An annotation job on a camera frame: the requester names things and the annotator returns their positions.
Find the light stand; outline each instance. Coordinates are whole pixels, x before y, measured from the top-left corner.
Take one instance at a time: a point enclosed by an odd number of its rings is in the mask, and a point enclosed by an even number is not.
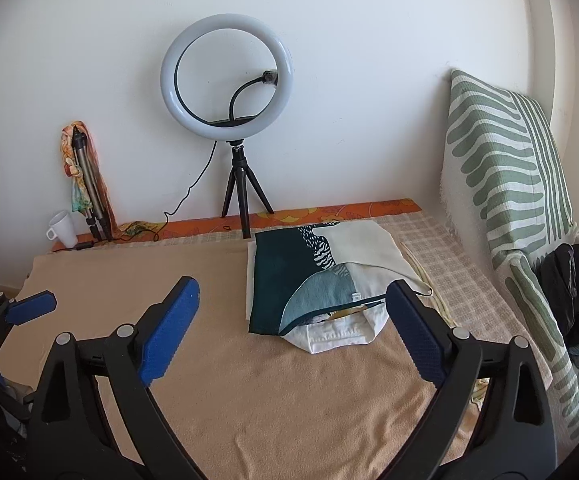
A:
[[[241,216],[241,227],[243,229],[243,238],[251,238],[249,226],[249,211],[247,210],[247,186],[246,177],[249,179],[254,188],[258,198],[261,199],[265,209],[269,214],[274,214],[274,210],[267,200],[261,185],[256,180],[256,176],[252,169],[247,165],[246,154],[243,150],[243,140],[231,140],[232,146],[232,171],[228,178],[228,190],[225,193],[225,202],[223,202],[223,213],[221,217],[228,215],[230,208],[230,201],[232,200],[232,193],[234,192],[234,184],[236,184],[236,197],[238,198],[238,211]]]
[[[201,36],[222,28],[242,30],[261,40],[274,56],[276,70],[265,71],[260,78],[245,83],[236,91],[230,103],[229,119],[206,121],[193,113],[183,102],[176,78],[183,54],[189,46]],[[271,214],[274,212],[263,193],[263,189],[256,180],[254,172],[247,164],[243,150],[243,140],[264,130],[278,118],[290,98],[292,81],[293,66],[287,47],[265,23],[242,14],[217,14],[193,23],[183,30],[170,45],[161,66],[161,92],[167,109],[173,117],[185,128],[201,137],[224,140],[232,146],[232,170],[228,179],[222,216],[224,217],[228,213],[234,186],[236,186],[243,238],[251,237],[246,179],[252,184],[267,211]],[[233,109],[237,95],[241,90],[257,82],[276,86],[276,92],[274,92],[271,101],[255,116],[235,118]]]

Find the orange patterned fabric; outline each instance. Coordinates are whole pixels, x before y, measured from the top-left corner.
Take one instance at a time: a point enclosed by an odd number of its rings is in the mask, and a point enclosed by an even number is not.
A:
[[[319,222],[332,222],[343,220],[357,220],[363,218],[376,218],[385,215],[400,215],[403,213],[416,213],[420,211],[416,202],[410,198],[401,200],[388,200],[386,202],[364,202],[361,204],[330,205],[325,207],[310,207],[305,209],[287,209],[277,211],[273,215],[267,212],[253,213],[250,215],[252,229],[263,229],[283,225],[317,224]],[[184,236],[202,235],[220,231],[232,231],[241,228],[240,217],[227,216],[225,218],[201,218],[193,220],[179,220],[170,222],[159,233],[159,238],[179,238]],[[151,232],[144,232],[132,238],[132,242],[149,242],[154,239]],[[79,235],[78,241],[92,240],[92,235]],[[117,240],[113,243],[126,243]],[[53,251],[61,249],[63,245],[57,243],[52,247]]]

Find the white mug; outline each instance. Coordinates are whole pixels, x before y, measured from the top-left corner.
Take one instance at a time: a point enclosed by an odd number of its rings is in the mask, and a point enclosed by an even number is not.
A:
[[[66,248],[71,249],[78,243],[74,224],[70,218],[70,213],[61,211],[50,220],[50,228],[45,233],[49,240],[58,238]]]

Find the bedsheet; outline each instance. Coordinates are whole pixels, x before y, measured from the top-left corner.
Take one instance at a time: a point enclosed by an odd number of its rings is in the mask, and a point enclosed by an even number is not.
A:
[[[406,244],[453,318],[482,339],[531,340],[458,243],[424,212],[375,219]],[[52,342],[108,335],[161,301],[183,274],[201,306],[166,375],[151,390],[209,478],[376,478],[434,393],[391,323],[366,346],[310,355],[247,332],[246,241],[238,232],[170,238],[39,256],[21,297],[52,290],[57,309],[15,327],[0,351],[9,379],[36,387]],[[538,360],[543,380],[549,370]],[[105,380],[103,403],[122,452],[138,460]],[[461,455],[477,417],[471,404],[445,460]]]

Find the striped pillow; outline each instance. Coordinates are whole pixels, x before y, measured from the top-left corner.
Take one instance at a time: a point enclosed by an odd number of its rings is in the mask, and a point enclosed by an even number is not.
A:
[[[533,271],[561,243],[579,242],[579,228],[540,105],[454,70],[441,186],[466,250],[489,266],[549,364],[562,460],[579,439],[579,376]]]
[[[447,148],[485,221],[494,269],[509,251],[521,250],[535,265],[573,242],[565,176],[536,101],[454,70]]]

